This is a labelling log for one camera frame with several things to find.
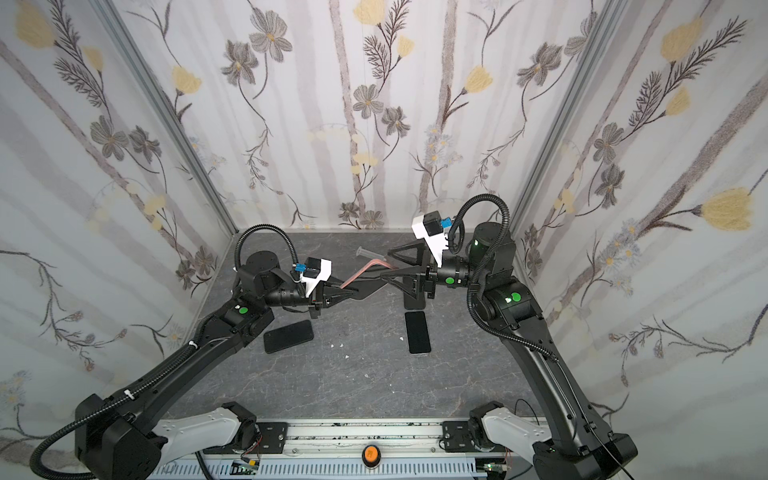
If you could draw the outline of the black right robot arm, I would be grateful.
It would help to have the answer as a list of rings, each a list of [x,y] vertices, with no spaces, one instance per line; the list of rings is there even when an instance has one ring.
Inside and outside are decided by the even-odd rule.
[[[543,412],[525,420],[500,402],[488,402],[471,411],[463,431],[446,426],[442,446],[448,452],[506,449],[541,479],[609,479],[623,473],[637,447],[629,435],[612,429],[579,387],[540,305],[514,274],[515,251],[501,224],[485,222],[474,230],[464,254],[444,254],[436,261],[423,239],[387,253],[406,266],[386,278],[403,291],[409,308],[423,307],[438,285],[469,287],[471,275],[481,274],[471,301],[479,323],[510,351]]]

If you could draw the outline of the phone with pink case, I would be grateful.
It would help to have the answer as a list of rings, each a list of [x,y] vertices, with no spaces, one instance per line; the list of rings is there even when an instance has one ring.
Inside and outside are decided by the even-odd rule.
[[[342,283],[340,288],[345,289],[347,286],[349,286],[350,284],[352,284],[354,281],[358,279],[371,280],[373,279],[374,273],[383,271],[384,269],[393,270],[394,266],[385,260],[371,259],[362,268],[360,268],[354,275],[352,275],[344,283]]]

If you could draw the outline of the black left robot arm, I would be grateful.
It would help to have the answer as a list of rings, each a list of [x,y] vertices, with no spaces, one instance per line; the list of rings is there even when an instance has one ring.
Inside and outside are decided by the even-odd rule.
[[[362,300],[384,286],[383,262],[352,281],[332,276],[329,261],[308,258],[286,272],[270,251],[249,256],[232,297],[196,328],[191,340],[157,367],[103,399],[76,409],[74,453],[88,478],[145,479],[157,467],[209,447],[247,450],[258,442],[256,417],[236,402],[209,414],[163,424],[166,412],[225,359],[271,330],[278,309],[317,316],[342,301]]]

